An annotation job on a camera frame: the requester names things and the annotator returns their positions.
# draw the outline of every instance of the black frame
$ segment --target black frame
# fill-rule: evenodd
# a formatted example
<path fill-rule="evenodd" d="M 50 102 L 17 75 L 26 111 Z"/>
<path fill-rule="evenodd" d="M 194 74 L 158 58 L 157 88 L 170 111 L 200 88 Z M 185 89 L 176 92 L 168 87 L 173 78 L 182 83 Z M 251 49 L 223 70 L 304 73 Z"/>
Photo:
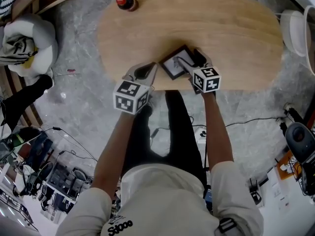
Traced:
<path fill-rule="evenodd" d="M 191 50 L 188 48 L 187 45 L 181 46 L 180 48 L 178 48 L 177 50 L 173 51 L 171 54 L 167 55 L 165 58 L 163 58 L 163 59 L 159 62 L 160 66 L 164 69 L 164 71 L 167 73 L 167 75 L 168 75 L 172 80 L 175 80 L 175 79 L 177 79 L 178 77 L 181 77 L 182 75 L 186 74 L 187 72 L 186 72 L 185 69 L 183 68 L 183 71 L 182 71 L 182 72 L 180 72 L 180 73 L 178 73 L 177 75 L 174 76 L 174 75 L 167 69 L 167 67 L 164 65 L 164 63 L 165 63 L 166 61 L 168 61 L 170 58 L 176 56 L 176 54 L 180 53 L 181 51 L 186 51 L 187 54 L 189 55 L 189 57 L 191 58 L 191 60 L 192 60 L 193 62 L 195 62 L 195 61 L 194 61 L 194 55 L 193 55 L 193 53 L 191 52 Z"/>

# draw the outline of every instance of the picture frame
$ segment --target picture frame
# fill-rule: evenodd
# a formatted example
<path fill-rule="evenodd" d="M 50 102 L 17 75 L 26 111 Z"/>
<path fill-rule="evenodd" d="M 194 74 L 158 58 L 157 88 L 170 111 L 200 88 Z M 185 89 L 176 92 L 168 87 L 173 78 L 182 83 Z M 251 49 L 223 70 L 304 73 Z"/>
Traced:
<path fill-rule="evenodd" d="M 172 80 L 175 80 L 176 78 L 187 73 L 179 64 L 176 64 L 176 62 L 174 62 L 174 57 L 181 57 L 190 64 L 195 63 L 193 53 L 187 45 L 181 46 L 180 48 L 163 58 L 159 62 L 159 64 Z"/>

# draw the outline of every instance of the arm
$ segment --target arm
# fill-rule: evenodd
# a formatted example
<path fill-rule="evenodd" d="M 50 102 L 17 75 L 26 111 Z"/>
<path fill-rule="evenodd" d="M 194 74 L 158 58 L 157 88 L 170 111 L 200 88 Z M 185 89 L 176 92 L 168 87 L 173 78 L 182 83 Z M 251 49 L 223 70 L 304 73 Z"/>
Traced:
<path fill-rule="evenodd" d="M 262 235 L 263 218 L 233 163 L 232 146 L 215 96 L 203 94 L 214 216 L 232 218 L 246 236 Z"/>
<path fill-rule="evenodd" d="M 56 236 L 96 236 L 110 218 L 134 116 L 122 113 L 101 154 L 91 188 L 82 192 Z"/>
<path fill-rule="evenodd" d="M 207 154 L 209 170 L 220 162 L 233 161 L 232 146 L 216 98 L 213 93 L 202 95 L 206 109 Z"/>
<path fill-rule="evenodd" d="M 91 187 L 104 190 L 114 197 L 122 173 L 134 116 L 122 113 L 95 168 Z"/>

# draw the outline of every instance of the black pants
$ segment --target black pants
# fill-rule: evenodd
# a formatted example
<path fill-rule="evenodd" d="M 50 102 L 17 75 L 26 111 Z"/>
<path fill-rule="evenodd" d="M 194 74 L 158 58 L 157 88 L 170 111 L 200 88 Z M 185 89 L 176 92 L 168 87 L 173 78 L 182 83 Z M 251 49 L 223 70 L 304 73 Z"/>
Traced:
<path fill-rule="evenodd" d="M 52 85 L 51 78 L 47 75 L 42 75 L 33 85 L 27 86 L 5 99 L 3 101 L 4 106 L 1 104 L 5 122 L 1 125 L 7 123 L 11 131 L 13 131 L 25 109 L 41 97 L 44 91 L 51 88 Z"/>
<path fill-rule="evenodd" d="M 183 98 L 177 90 L 174 90 L 166 91 L 165 99 L 171 131 L 169 154 L 162 157 L 150 149 L 148 121 L 152 114 L 152 109 L 150 106 L 145 106 L 135 117 L 132 126 L 122 176 L 128 170 L 138 165 L 162 163 L 193 174 L 206 186 L 206 174 L 202 167 L 201 155 Z"/>

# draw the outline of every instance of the white t-shirt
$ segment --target white t-shirt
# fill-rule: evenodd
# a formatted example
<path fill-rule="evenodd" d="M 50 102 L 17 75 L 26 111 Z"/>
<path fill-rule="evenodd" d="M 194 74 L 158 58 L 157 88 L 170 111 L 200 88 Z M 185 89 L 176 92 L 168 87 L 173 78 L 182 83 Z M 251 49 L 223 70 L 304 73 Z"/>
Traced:
<path fill-rule="evenodd" d="M 206 208 L 204 188 L 192 174 L 162 164 L 128 171 L 121 184 L 122 207 L 110 219 L 112 201 L 101 189 L 81 193 L 57 236 L 214 236 L 220 219 L 232 218 L 245 235 L 262 235 L 263 218 L 245 179 L 233 162 L 211 170 L 214 215 Z"/>

